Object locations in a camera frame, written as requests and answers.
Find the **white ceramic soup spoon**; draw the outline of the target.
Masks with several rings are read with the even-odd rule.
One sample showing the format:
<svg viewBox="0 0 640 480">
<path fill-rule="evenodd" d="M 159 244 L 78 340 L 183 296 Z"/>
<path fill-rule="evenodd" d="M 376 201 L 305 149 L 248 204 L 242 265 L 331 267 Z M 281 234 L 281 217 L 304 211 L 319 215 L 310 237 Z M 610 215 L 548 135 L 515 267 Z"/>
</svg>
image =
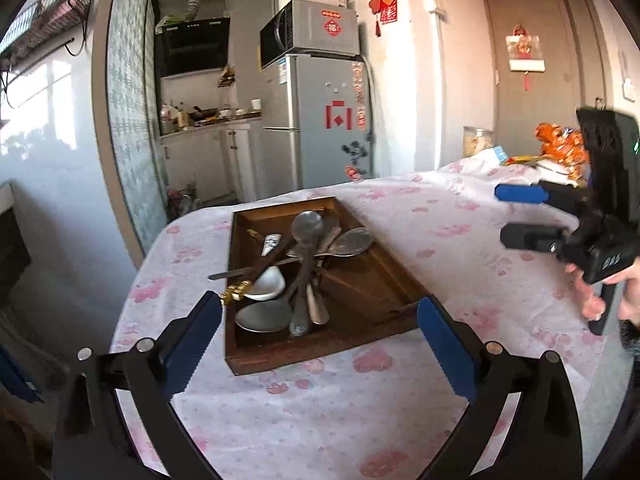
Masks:
<svg viewBox="0 0 640 480">
<path fill-rule="evenodd" d="M 268 255 L 280 243 L 281 234 L 268 234 L 262 243 L 262 255 Z M 270 266 L 245 293 L 255 301 L 267 301 L 280 295 L 285 289 L 285 279 L 277 266 Z"/>
</svg>

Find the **dark wooden chopstick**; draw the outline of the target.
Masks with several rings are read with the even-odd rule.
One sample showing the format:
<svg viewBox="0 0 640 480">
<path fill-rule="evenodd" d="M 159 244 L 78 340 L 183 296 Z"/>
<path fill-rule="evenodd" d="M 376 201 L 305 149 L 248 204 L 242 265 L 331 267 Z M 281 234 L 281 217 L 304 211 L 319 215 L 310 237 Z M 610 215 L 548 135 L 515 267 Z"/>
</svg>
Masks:
<svg viewBox="0 0 640 480">
<path fill-rule="evenodd" d="M 230 280 L 231 283 L 220 295 L 221 303 L 228 306 L 233 301 L 240 301 L 245 294 L 252 288 L 255 282 L 264 274 L 270 266 L 277 263 L 278 258 L 293 243 L 294 238 L 291 234 L 278 235 L 275 242 L 270 242 L 264 249 L 256 262 L 251 266 L 243 269 L 227 271 L 221 278 Z"/>
</svg>

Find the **steel spoon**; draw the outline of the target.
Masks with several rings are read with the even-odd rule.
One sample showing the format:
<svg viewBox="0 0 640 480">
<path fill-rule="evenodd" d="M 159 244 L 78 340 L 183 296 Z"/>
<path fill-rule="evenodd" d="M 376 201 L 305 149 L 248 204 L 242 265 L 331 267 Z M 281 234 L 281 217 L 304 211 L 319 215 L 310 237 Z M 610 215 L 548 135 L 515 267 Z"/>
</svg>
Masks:
<svg viewBox="0 0 640 480">
<path fill-rule="evenodd" d="M 322 231 L 310 233 L 292 231 L 294 240 L 297 245 L 294 248 L 290 248 L 286 251 L 286 255 L 290 258 L 300 259 L 304 254 L 304 242 L 310 240 L 320 240 Z M 314 254 L 316 257 L 340 257 L 349 258 L 356 255 L 360 255 L 373 243 L 373 237 L 366 228 L 355 228 L 347 231 L 344 234 L 340 234 L 334 242 L 326 249 L 318 249 Z"/>
<path fill-rule="evenodd" d="M 292 234 L 302 248 L 300 268 L 296 278 L 297 287 L 294 298 L 293 314 L 288 329 L 292 337 L 306 335 L 310 329 L 310 316 L 307 306 L 306 287 L 310 278 L 314 254 L 319 237 L 323 232 L 323 220 L 317 211 L 303 211 L 292 222 Z"/>
</svg>

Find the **steel cake server spatula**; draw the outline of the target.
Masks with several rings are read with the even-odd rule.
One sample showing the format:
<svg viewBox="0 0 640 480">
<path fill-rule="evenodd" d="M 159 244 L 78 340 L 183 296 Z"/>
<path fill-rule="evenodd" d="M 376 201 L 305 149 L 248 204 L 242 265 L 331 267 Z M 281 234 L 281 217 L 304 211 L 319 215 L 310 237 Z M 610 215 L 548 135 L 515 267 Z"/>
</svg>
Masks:
<svg viewBox="0 0 640 480">
<path fill-rule="evenodd" d="M 304 294 L 306 300 L 302 302 L 307 309 L 307 322 L 297 314 L 299 278 L 281 296 L 257 304 L 250 304 L 235 313 L 236 326 L 256 334 L 277 333 L 288 329 L 294 338 L 307 335 L 313 325 L 328 324 L 330 315 L 321 296 L 318 284 L 318 266 L 310 272 Z"/>
</svg>

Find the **white kitchen counter cabinet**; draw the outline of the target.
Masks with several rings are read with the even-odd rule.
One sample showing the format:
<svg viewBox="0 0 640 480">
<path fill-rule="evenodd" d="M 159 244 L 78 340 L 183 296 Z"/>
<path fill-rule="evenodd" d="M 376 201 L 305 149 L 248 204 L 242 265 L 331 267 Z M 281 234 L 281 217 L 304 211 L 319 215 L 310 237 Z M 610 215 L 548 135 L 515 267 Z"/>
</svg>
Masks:
<svg viewBox="0 0 640 480">
<path fill-rule="evenodd" d="M 162 136 L 168 186 L 192 190 L 203 203 L 224 198 L 254 202 L 258 191 L 253 152 L 261 131 L 262 121 L 255 117 Z"/>
</svg>

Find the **orange snack packages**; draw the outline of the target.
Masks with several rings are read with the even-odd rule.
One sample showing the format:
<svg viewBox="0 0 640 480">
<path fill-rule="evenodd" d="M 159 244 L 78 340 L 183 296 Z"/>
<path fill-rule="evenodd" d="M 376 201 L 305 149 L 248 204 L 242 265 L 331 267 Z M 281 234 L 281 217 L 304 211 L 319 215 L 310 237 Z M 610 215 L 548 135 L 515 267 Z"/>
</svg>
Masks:
<svg viewBox="0 0 640 480">
<path fill-rule="evenodd" d="M 527 166 L 537 169 L 541 180 L 581 186 L 590 169 L 589 155 L 582 132 L 551 122 L 541 122 L 535 129 L 540 142 L 538 155 L 511 156 L 504 166 Z"/>
</svg>

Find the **brown wooden utensil tray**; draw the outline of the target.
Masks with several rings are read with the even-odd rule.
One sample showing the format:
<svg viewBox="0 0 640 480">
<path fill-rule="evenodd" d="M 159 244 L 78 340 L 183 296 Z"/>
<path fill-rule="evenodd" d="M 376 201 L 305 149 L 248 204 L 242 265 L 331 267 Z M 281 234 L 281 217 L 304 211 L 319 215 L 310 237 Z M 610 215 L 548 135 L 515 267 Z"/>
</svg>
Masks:
<svg viewBox="0 0 640 480">
<path fill-rule="evenodd" d="M 362 226 L 336 197 L 239 211 L 232 218 L 229 268 L 250 266 L 260 256 L 262 244 L 250 231 L 263 236 L 285 234 L 296 214 L 304 210 L 337 219 L 343 231 Z M 326 258 L 319 270 L 318 285 L 329 323 L 316 325 L 299 338 L 292 337 L 286 328 L 258 334 L 237 326 L 234 315 L 250 300 L 228 307 L 224 358 L 233 374 L 266 372 L 413 330 L 416 303 L 427 295 L 427 289 L 378 243 L 359 256 Z"/>
</svg>

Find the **patterned sliding glass door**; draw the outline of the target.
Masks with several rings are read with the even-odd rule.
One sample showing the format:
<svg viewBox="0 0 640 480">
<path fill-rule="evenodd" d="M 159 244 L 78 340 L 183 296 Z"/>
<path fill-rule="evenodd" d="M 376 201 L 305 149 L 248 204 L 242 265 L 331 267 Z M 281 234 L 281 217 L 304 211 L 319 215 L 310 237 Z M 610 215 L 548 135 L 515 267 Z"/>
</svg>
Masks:
<svg viewBox="0 0 640 480">
<path fill-rule="evenodd" d="M 99 0 L 91 102 L 107 196 L 135 266 L 167 224 L 153 0 Z"/>
</svg>

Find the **silver refrigerator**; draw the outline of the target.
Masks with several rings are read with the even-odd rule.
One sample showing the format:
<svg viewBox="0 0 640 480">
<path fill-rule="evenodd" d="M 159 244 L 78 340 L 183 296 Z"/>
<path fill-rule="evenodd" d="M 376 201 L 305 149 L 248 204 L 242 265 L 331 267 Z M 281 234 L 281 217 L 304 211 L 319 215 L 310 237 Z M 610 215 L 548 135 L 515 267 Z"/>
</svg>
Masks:
<svg viewBox="0 0 640 480">
<path fill-rule="evenodd" d="M 262 71 L 259 191 L 367 179 L 373 172 L 370 88 L 363 58 L 287 54 Z"/>
</svg>

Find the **black range hood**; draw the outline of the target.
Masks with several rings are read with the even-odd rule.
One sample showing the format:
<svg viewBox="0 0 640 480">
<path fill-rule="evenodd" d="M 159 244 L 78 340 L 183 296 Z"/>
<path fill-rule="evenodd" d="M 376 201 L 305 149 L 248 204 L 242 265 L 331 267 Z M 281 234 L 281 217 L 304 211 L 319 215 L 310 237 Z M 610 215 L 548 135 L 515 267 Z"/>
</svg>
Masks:
<svg viewBox="0 0 640 480">
<path fill-rule="evenodd" d="M 163 26 L 155 37 L 160 76 L 219 70 L 228 64 L 230 18 Z"/>
</svg>

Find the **red chinese knot ornament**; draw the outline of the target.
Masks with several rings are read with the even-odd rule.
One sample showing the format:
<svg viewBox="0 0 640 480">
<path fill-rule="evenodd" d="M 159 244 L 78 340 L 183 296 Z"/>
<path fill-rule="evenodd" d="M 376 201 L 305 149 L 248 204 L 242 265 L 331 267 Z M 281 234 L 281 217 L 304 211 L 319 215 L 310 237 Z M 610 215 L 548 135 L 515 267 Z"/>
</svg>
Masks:
<svg viewBox="0 0 640 480">
<path fill-rule="evenodd" d="M 375 36 L 381 37 L 381 27 L 398 20 L 398 0 L 369 0 L 369 8 L 375 16 Z"/>
</svg>

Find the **silver microwave oven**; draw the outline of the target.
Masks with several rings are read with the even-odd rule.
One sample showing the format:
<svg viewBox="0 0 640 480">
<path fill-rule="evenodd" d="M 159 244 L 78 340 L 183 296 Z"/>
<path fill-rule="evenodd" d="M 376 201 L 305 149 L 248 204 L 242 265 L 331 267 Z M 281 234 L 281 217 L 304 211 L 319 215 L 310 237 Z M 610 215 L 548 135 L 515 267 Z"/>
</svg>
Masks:
<svg viewBox="0 0 640 480">
<path fill-rule="evenodd" d="M 357 14 L 321 2 L 291 0 L 259 33 L 260 68 L 292 53 L 360 55 Z"/>
</svg>

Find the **hanging wall calendar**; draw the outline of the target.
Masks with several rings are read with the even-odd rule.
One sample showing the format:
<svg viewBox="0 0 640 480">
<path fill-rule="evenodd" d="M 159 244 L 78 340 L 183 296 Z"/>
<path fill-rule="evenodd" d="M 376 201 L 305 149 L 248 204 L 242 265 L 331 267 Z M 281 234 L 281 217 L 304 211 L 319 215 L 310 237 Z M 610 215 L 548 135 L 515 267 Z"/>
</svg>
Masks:
<svg viewBox="0 0 640 480">
<path fill-rule="evenodd" d="M 510 35 L 506 36 L 506 50 L 509 70 L 523 75 L 524 91 L 529 91 L 529 75 L 546 71 L 539 37 L 531 35 L 523 25 L 517 24 Z"/>
</svg>

